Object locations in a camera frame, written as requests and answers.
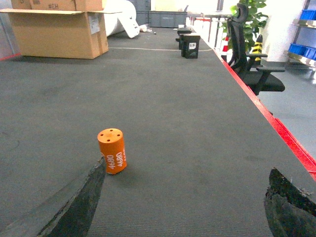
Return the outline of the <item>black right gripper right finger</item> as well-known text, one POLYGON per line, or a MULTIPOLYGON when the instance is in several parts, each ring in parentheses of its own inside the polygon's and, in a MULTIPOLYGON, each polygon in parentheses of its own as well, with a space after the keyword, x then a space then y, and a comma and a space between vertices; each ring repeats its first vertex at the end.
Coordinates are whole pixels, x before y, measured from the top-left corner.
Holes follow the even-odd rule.
POLYGON ((275 167, 269 175, 264 208, 270 231, 275 237, 314 237, 316 203, 308 193, 295 187, 275 167))

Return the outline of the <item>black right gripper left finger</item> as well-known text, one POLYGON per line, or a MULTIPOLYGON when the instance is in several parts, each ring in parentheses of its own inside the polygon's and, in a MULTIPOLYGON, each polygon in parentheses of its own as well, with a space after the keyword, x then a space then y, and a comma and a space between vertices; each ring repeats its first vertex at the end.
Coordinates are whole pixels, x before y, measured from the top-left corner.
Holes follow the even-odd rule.
POLYGON ((4 228, 2 237, 85 237, 100 198, 105 161, 72 180, 38 207, 4 228))

